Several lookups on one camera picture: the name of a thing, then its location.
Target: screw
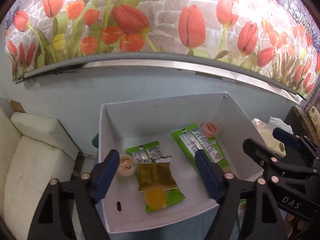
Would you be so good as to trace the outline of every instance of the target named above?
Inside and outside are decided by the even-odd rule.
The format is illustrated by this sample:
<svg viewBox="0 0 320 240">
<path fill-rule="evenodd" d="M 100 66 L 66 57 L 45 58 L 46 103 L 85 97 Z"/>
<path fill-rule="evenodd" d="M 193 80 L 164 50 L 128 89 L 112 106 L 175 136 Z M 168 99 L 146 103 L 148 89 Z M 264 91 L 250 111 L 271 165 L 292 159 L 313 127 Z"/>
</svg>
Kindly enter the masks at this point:
<svg viewBox="0 0 320 240">
<path fill-rule="evenodd" d="M 235 176 L 233 176 L 232 173 L 227 172 L 227 173 L 224 174 L 224 177 L 225 177 L 226 179 L 233 179 Z"/>
<path fill-rule="evenodd" d="M 90 178 L 90 173 L 84 173 L 81 175 L 81 179 L 88 179 Z"/>
<path fill-rule="evenodd" d="M 262 178 L 257 179 L 257 182 L 261 185 L 264 185 L 266 183 L 266 181 Z"/>
<path fill-rule="evenodd" d="M 56 185 L 58 183 L 58 180 L 57 179 L 52 179 L 50 180 L 50 185 Z"/>
<path fill-rule="evenodd" d="M 271 177 L 271 180 L 274 182 L 274 183 L 278 183 L 279 182 L 279 178 L 277 176 L 272 176 Z"/>
</svg>

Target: nutrition label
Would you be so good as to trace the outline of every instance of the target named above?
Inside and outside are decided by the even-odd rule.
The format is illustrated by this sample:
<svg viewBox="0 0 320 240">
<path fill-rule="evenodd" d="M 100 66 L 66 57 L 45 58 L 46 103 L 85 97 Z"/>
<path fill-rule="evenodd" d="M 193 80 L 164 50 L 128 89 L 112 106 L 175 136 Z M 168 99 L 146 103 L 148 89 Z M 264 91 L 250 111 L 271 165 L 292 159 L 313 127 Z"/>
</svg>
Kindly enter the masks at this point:
<svg viewBox="0 0 320 240">
<path fill-rule="evenodd" d="M 155 147 L 152 147 L 152 148 L 147 148 L 146 149 L 150 159 L 160 159 L 162 157 L 162 154 L 159 150 L 159 146 L 155 146 Z"/>
<path fill-rule="evenodd" d="M 196 152 L 199 150 L 195 142 L 192 140 L 192 138 L 186 134 L 180 134 L 180 139 L 183 141 L 184 145 L 188 148 L 189 152 L 192 154 L 193 157 L 196 156 Z"/>
<path fill-rule="evenodd" d="M 148 156 L 143 149 L 132 152 L 131 154 L 137 163 L 151 163 L 151 160 L 148 159 Z"/>
<path fill-rule="evenodd" d="M 190 132 L 196 137 L 198 142 L 203 146 L 203 148 L 207 151 L 209 156 L 212 158 L 214 163 L 222 160 L 222 156 L 219 154 L 216 148 L 212 145 L 212 143 L 204 136 L 199 127 L 193 128 Z"/>
</svg>

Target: sofa armrest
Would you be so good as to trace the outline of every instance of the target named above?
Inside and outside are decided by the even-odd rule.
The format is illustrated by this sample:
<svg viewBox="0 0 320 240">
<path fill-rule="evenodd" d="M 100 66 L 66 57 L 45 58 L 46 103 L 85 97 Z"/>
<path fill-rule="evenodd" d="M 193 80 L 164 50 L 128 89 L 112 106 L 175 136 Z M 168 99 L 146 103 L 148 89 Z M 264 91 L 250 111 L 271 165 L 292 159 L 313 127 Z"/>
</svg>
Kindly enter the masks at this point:
<svg viewBox="0 0 320 240">
<path fill-rule="evenodd" d="M 76 161 L 79 150 L 57 119 L 15 112 L 11 122 L 24 136 L 60 148 Z"/>
</svg>

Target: brick wall pattern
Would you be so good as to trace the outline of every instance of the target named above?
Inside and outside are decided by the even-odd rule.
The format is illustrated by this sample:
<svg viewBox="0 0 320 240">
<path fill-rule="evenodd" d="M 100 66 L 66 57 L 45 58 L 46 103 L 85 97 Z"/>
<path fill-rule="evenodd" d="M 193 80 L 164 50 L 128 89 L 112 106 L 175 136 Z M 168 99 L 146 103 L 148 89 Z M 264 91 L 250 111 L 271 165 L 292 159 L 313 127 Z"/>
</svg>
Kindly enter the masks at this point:
<svg viewBox="0 0 320 240">
<path fill-rule="evenodd" d="M 74 0 L 64 0 L 64 6 Z M 217 20 L 217 3 L 219 0 L 141 0 L 137 5 L 137 9 L 140 10 L 147 18 L 150 24 L 149 38 L 153 44 L 159 48 L 159 45 L 166 52 L 187 54 L 189 49 L 185 47 L 179 37 L 179 18 L 181 11 L 185 7 L 196 5 L 205 21 L 205 40 L 197 50 L 202 51 L 203 55 L 214 59 L 218 53 L 219 44 L 222 38 L 223 26 Z M 309 12 L 303 6 L 300 0 L 297 0 L 300 7 L 308 14 Z M 44 12 L 44 6 L 42 0 L 17 0 L 19 10 L 26 12 L 29 15 L 30 25 L 38 27 L 44 34 L 44 36 L 52 41 L 52 25 L 53 19 L 48 18 Z M 99 22 L 103 19 L 106 0 L 99 0 L 98 10 L 100 11 Z M 274 0 L 239 0 L 237 13 L 239 18 L 235 25 L 227 29 L 226 33 L 226 50 L 232 56 L 233 64 L 239 65 L 246 57 L 242 57 L 240 60 L 240 52 L 238 49 L 238 38 L 240 31 L 247 22 L 256 23 L 258 30 L 258 40 L 255 47 L 255 53 L 260 50 L 272 47 L 269 39 L 269 35 L 264 32 L 261 26 L 261 19 L 264 18 L 269 22 L 273 29 L 278 33 L 286 32 L 289 36 L 289 44 L 294 45 L 295 54 L 301 58 L 304 55 L 304 49 L 306 50 L 306 56 L 302 63 L 306 63 L 307 59 L 312 60 L 310 70 L 306 74 L 310 73 L 310 80 L 308 85 L 312 84 L 317 79 L 316 64 L 317 64 L 317 52 L 313 46 L 308 46 L 306 36 L 303 38 L 298 35 L 296 38 L 293 36 L 293 28 L 298 27 L 293 18 L 286 12 L 286 10 L 278 5 Z M 310 14 L 308 15 L 310 21 L 313 21 Z M 66 37 L 70 34 L 70 27 L 66 32 Z M 12 24 L 8 28 L 8 35 L 6 42 L 12 41 L 18 48 L 18 45 L 22 42 L 24 44 L 26 53 L 31 43 L 36 43 L 36 37 L 27 30 L 26 32 L 19 32 Z M 289 44 L 285 44 L 280 49 L 277 49 L 276 56 L 273 61 L 262 68 L 253 68 L 254 71 L 269 76 L 273 75 L 272 64 L 278 59 L 278 54 L 282 54 L 284 51 L 288 51 Z M 120 52 L 119 48 L 115 48 L 113 52 Z M 148 43 L 141 49 L 141 51 L 152 51 Z M 27 67 L 27 71 L 32 70 L 32 65 Z"/>
</svg>

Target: metal ledge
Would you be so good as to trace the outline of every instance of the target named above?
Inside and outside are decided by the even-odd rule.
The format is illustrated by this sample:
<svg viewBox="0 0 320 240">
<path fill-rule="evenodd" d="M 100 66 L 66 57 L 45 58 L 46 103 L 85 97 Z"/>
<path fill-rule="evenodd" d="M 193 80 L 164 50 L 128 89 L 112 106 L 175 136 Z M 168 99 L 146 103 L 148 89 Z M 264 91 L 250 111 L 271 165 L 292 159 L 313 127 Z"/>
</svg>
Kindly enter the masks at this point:
<svg viewBox="0 0 320 240">
<path fill-rule="evenodd" d="M 268 77 L 263 76 L 259 73 L 253 72 L 251 70 L 241 68 L 239 66 L 235 66 L 232 64 L 228 64 L 225 62 L 221 62 L 221 61 L 213 60 L 213 59 L 209 59 L 209 58 L 194 57 L 194 56 L 175 54 L 175 53 L 159 53 L 159 52 L 118 52 L 118 53 L 109 53 L 109 54 L 95 54 L 95 55 L 86 56 L 86 57 L 77 57 L 77 58 L 68 59 L 65 61 L 57 62 L 57 63 L 51 64 L 48 66 L 44 66 L 44 67 L 32 70 L 24 75 L 24 79 L 26 80 L 26 79 L 30 79 L 35 76 L 40 76 L 40 74 L 43 75 L 43 73 L 45 73 L 45 72 L 52 73 L 53 70 L 56 70 L 58 68 L 63 69 L 63 68 L 71 67 L 74 65 L 83 65 L 86 63 L 90 63 L 90 62 L 108 61 L 108 60 L 123 60 L 123 59 L 176 61 L 176 62 L 186 62 L 186 63 L 221 68 L 221 69 L 229 70 L 232 72 L 240 73 L 243 75 L 247 75 L 249 77 L 257 78 L 257 79 L 262 80 L 266 83 L 269 83 L 270 85 L 274 85 L 278 88 L 286 90 L 294 95 L 297 94 L 296 91 L 281 84 L 278 81 L 275 81 L 271 78 L 268 78 Z M 183 65 L 181 65 L 179 68 L 190 70 L 189 68 L 184 68 Z"/>
</svg>

